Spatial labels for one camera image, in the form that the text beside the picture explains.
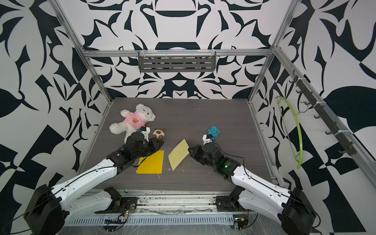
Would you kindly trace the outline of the light yellow square paper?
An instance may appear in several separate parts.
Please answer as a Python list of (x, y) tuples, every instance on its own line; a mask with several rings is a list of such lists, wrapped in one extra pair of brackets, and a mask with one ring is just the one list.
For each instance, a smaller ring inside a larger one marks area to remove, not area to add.
[(187, 155), (189, 155), (189, 146), (183, 139), (168, 155), (171, 169), (174, 171)]

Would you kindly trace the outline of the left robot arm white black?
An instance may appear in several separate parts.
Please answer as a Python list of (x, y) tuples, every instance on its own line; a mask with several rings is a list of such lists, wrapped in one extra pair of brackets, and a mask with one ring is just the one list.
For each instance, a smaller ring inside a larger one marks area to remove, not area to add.
[(121, 194), (113, 187), (91, 196), (83, 194), (100, 183), (134, 167), (139, 158), (147, 158), (163, 146), (162, 139), (145, 139), (132, 133), (126, 143), (85, 172), (53, 187), (42, 185), (34, 191), (22, 215), (34, 235), (55, 235), (65, 225), (94, 212), (119, 212), (124, 209)]

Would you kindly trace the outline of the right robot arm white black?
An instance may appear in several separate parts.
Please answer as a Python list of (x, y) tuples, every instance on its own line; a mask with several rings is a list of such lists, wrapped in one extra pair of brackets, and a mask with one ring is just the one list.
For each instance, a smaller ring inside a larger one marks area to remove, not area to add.
[(225, 156), (216, 143), (188, 148), (189, 154), (236, 185), (231, 198), (245, 210), (262, 214), (281, 225), (288, 235), (309, 235), (319, 217), (301, 189), (289, 190), (253, 174), (238, 161)]

